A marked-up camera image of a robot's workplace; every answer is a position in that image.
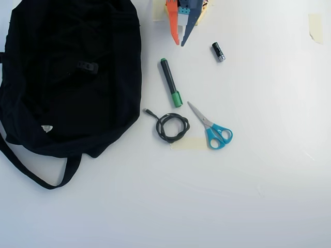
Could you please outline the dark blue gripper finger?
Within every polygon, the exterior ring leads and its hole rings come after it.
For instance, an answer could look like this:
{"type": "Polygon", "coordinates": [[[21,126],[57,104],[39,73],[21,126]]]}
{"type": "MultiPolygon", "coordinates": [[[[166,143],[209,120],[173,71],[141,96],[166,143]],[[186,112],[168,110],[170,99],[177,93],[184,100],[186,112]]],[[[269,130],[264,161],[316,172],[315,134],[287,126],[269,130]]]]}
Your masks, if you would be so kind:
{"type": "Polygon", "coordinates": [[[201,15],[203,0],[189,1],[189,5],[190,5],[190,7],[189,7],[190,13],[188,15],[188,23],[186,25],[183,40],[181,42],[182,47],[185,45],[187,39],[189,38],[189,36],[190,36],[197,20],[198,20],[198,18],[201,15]]]}

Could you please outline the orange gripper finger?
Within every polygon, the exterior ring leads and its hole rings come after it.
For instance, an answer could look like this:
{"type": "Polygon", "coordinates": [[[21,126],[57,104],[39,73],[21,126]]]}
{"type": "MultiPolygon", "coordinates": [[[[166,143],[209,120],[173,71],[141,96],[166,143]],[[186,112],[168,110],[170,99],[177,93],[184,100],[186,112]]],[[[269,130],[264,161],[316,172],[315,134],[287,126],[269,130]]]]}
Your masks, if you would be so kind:
{"type": "Polygon", "coordinates": [[[175,41],[175,44],[179,45],[177,0],[166,0],[166,7],[169,14],[171,36],[175,41]]]}

